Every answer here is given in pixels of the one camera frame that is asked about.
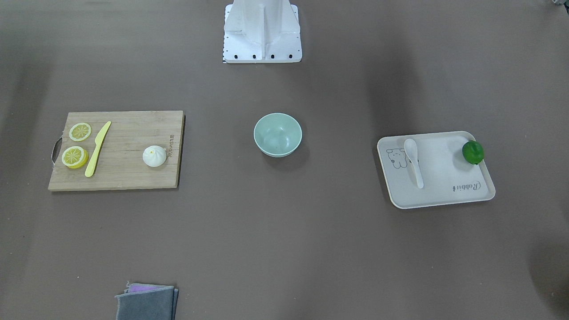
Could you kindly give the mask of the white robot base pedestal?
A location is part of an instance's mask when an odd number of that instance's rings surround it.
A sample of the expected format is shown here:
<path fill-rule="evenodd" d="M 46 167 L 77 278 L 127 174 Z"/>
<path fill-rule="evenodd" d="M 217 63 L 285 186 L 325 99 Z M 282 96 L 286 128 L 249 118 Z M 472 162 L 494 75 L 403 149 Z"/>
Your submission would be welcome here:
<path fill-rule="evenodd" d="M 288 0 L 234 0 L 224 10 L 222 62 L 280 64 L 302 60 L 299 10 Z"/>

